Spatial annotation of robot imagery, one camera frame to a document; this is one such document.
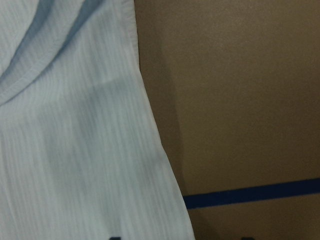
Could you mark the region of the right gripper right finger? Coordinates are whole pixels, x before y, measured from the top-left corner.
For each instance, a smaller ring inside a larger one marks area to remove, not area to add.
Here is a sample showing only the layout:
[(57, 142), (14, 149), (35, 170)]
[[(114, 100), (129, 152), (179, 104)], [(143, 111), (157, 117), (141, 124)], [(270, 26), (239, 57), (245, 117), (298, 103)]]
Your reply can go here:
[(252, 236), (243, 236), (241, 237), (241, 240), (255, 240), (255, 238)]

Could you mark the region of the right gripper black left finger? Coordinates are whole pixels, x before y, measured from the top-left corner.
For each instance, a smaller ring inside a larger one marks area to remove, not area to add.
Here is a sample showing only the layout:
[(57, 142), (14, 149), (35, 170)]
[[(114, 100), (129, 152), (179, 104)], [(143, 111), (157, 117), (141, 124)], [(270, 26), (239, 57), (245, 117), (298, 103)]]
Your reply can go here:
[(109, 240), (121, 240), (122, 238), (120, 236), (112, 236), (109, 238)]

